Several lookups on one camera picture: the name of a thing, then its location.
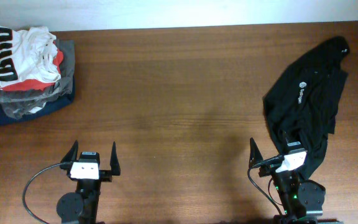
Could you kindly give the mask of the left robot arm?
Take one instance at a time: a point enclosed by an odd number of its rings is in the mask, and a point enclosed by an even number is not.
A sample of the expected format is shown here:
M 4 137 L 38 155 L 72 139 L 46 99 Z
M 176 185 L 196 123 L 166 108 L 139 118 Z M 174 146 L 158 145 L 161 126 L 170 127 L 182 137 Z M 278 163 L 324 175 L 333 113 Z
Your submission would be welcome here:
M 108 170 L 100 168 L 99 153 L 79 153 L 78 148 L 78 141 L 75 141 L 59 165 L 67 172 L 67 177 L 76 182 L 76 189 L 59 199 L 57 214 L 62 223 L 96 224 L 101 184 L 121 174 L 116 144 L 112 145 Z

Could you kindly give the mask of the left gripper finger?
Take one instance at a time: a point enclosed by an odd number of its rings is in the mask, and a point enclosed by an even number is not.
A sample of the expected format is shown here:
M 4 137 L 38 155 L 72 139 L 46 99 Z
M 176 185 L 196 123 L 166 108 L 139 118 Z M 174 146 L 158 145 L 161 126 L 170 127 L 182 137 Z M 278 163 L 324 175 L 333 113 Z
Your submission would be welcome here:
M 75 140 L 70 150 L 65 154 L 63 159 L 60 161 L 60 168 L 62 170 L 70 170 L 78 155 L 78 141 Z
M 116 142 L 113 142 L 113 145 L 112 145 L 110 167 L 111 167 L 111 175 L 120 176 L 121 167 L 120 167 L 119 160 L 117 157 Z

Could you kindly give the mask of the black t-shirt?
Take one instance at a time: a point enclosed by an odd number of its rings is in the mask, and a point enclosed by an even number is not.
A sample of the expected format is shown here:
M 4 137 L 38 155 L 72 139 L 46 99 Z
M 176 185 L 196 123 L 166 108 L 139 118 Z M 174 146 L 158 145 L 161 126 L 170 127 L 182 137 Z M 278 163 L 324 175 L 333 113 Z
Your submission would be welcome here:
M 270 137 L 279 154 L 307 151 L 297 169 L 309 179 L 324 161 L 334 134 L 339 102 L 348 73 L 341 62 L 351 49 L 343 36 L 320 43 L 289 64 L 263 98 Z

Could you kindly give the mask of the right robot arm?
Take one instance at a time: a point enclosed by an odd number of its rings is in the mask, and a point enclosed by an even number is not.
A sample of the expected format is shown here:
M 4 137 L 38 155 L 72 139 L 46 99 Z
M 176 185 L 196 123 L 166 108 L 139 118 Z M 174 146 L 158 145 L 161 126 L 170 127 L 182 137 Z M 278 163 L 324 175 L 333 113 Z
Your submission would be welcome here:
M 307 150 L 301 143 L 290 142 L 287 146 L 287 153 L 264 159 L 251 138 L 247 176 L 277 209 L 274 223 L 318 223 L 318 217 L 323 214 L 326 189 L 313 180 L 301 178 L 299 169 L 304 166 L 307 156 Z M 259 170 L 260 177 L 270 177 L 269 183 L 275 186 L 282 208 L 270 192 L 265 192 L 253 181 L 250 175 L 253 169 Z

